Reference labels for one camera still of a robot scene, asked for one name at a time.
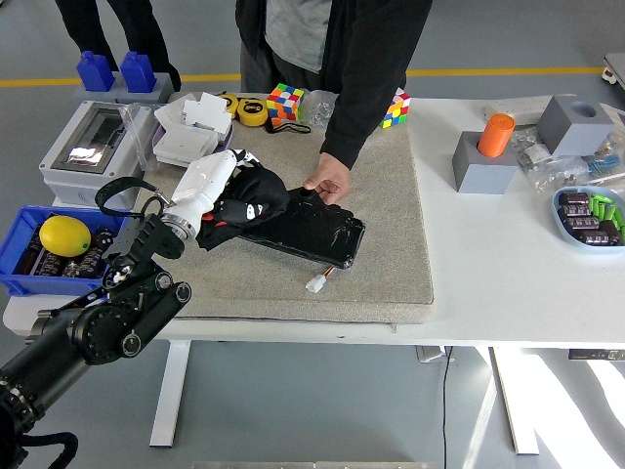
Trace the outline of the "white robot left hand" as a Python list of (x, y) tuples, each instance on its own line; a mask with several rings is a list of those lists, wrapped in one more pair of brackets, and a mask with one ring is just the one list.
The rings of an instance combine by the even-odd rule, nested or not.
[(245, 149), (226, 149), (193, 161), (174, 190), (162, 221), (195, 238), (202, 216), (214, 209), (235, 169), (243, 166), (261, 167), (261, 163)]

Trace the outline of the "person's left hand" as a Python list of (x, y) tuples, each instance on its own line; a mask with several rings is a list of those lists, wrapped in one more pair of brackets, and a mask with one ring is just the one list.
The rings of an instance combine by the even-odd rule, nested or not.
[(336, 204), (351, 191), (350, 169), (331, 154), (322, 152), (316, 170), (303, 187), (316, 192), (326, 205)]

